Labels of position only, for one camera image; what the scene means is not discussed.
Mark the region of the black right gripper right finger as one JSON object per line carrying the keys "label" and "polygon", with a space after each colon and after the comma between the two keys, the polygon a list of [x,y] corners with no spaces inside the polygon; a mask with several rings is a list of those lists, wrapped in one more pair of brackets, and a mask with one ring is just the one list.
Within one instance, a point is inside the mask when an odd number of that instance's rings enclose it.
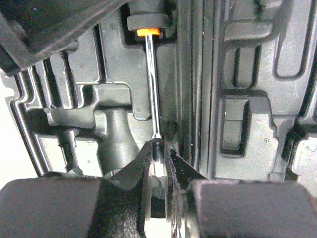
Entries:
{"label": "black right gripper right finger", "polygon": [[314,238],[317,201],[295,182],[207,179],[166,152],[174,238]]}

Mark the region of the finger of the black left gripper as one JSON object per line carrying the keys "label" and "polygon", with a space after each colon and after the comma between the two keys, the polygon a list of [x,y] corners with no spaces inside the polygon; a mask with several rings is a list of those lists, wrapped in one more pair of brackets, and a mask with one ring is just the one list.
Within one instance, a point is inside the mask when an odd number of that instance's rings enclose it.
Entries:
{"label": "finger of the black left gripper", "polygon": [[65,49],[124,0],[2,0],[0,68],[8,76]]}

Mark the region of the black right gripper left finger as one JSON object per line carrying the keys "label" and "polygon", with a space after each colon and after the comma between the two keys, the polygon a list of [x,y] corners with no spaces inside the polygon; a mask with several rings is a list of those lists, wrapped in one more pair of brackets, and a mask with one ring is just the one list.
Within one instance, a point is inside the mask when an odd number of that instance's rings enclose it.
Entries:
{"label": "black right gripper left finger", "polygon": [[143,238],[152,143],[109,179],[16,179],[0,191],[3,238]]}

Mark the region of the large orange black screwdriver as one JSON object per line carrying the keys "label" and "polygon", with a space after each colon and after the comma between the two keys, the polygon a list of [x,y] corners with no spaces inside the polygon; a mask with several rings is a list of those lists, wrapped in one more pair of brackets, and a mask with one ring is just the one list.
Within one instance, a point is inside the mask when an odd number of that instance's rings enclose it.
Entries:
{"label": "large orange black screwdriver", "polygon": [[166,26],[168,16],[164,13],[162,0],[133,0],[129,3],[130,15],[127,27],[131,32],[145,40],[146,64],[150,96],[151,117],[153,125],[152,145],[154,176],[160,181],[153,186],[155,197],[155,215],[167,217],[167,172],[164,164],[164,139],[161,133],[159,113],[159,84],[157,76],[156,49],[154,37],[161,34]]}

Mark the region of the black plastic tool case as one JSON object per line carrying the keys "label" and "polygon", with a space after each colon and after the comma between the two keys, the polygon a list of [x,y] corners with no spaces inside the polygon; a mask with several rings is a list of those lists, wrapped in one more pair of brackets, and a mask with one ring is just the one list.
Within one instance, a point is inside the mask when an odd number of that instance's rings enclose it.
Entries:
{"label": "black plastic tool case", "polygon": [[[163,0],[154,37],[161,133],[209,179],[316,178],[317,3]],[[39,176],[109,177],[152,138],[145,40],[129,3],[8,76]]]}

